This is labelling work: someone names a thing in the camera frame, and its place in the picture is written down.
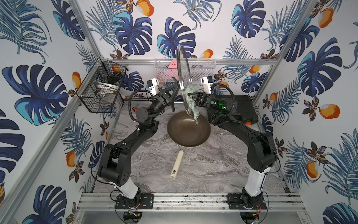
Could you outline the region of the glass pot lid black knob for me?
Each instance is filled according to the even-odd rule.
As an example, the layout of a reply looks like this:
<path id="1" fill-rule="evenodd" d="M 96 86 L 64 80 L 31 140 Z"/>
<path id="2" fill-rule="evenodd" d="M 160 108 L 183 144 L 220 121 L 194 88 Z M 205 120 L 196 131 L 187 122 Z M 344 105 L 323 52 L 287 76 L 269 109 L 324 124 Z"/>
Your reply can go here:
<path id="1" fill-rule="evenodd" d="M 185 87 L 187 85 L 192 84 L 192 77 L 191 77 L 191 73 L 190 73 L 189 61 L 187 58 L 186 50 L 180 44 L 177 46 L 176 59 L 177 59 L 179 85 L 180 85 L 180 89 L 181 89 L 183 103 L 184 103 L 185 110 L 186 110 L 187 114 L 192 117 L 194 113 L 193 113 L 192 109 L 188 106 L 188 100 L 186 99 L 186 97 L 188 95 L 185 92 Z"/>

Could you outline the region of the green waffle cloth checkered trim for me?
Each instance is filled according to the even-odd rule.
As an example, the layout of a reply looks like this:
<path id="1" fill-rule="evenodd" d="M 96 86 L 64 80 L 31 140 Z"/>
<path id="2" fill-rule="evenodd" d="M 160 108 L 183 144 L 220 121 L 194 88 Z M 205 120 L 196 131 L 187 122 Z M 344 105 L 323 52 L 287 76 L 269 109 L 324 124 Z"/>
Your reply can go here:
<path id="1" fill-rule="evenodd" d="M 196 108 L 196 94 L 199 92 L 198 85 L 188 84 L 184 88 L 186 105 L 188 107 L 189 116 L 193 117 L 195 120 L 195 126 L 198 126 L 198 118 L 200 115 L 199 110 Z"/>

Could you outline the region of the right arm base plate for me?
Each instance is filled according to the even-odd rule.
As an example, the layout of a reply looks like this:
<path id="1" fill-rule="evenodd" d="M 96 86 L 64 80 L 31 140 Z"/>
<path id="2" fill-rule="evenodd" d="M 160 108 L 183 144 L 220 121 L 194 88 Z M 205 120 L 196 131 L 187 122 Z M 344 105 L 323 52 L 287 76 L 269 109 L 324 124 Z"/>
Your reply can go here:
<path id="1" fill-rule="evenodd" d="M 230 210 L 267 209 L 263 193 L 255 197 L 251 197 L 247 193 L 229 193 L 225 203 L 228 204 Z"/>

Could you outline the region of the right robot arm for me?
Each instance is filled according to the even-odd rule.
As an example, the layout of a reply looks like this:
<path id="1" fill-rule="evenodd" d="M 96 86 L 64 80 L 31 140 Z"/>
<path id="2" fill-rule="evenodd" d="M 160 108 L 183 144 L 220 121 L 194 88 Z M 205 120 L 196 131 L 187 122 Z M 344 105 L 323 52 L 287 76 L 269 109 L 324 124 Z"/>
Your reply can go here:
<path id="1" fill-rule="evenodd" d="M 190 93 L 189 96 L 197 106 L 207 109 L 212 125 L 230 132 L 248 147 L 250 172 L 242 193 L 247 198 L 259 197 L 265 176 L 278 159 L 273 134 L 250 128 L 257 123 L 258 116 L 249 96 L 235 95 L 230 89 L 229 95 L 216 95 L 217 86 L 213 84 L 210 93 Z"/>

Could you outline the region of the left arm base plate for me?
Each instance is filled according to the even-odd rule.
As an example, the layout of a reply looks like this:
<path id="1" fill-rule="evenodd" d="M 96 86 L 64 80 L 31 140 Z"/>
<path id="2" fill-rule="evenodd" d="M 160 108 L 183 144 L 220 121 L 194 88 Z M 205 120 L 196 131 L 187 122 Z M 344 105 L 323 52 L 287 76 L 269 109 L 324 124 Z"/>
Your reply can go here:
<path id="1" fill-rule="evenodd" d="M 154 203 L 154 194 L 138 193 L 133 199 L 118 195 L 115 200 L 116 210 L 142 209 L 151 210 Z"/>

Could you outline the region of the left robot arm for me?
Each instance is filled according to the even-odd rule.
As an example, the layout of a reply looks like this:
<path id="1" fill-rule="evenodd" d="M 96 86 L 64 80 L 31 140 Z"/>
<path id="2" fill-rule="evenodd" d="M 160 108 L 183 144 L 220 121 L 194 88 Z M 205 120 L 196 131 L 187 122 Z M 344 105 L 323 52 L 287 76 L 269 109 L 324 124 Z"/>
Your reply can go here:
<path id="1" fill-rule="evenodd" d="M 167 106 L 175 111 L 174 102 L 180 90 L 179 82 L 160 90 L 152 96 L 151 105 L 133 109 L 132 98 L 136 93 L 150 93 L 149 90 L 132 92 L 128 100 L 129 116 L 137 122 L 136 130 L 121 142 L 108 144 L 98 156 L 98 176 L 113 185 L 121 195 L 127 199 L 137 199 L 140 196 L 139 188 L 131 180 L 131 157 L 134 152 L 158 130 L 159 122 L 156 117 L 161 115 Z"/>

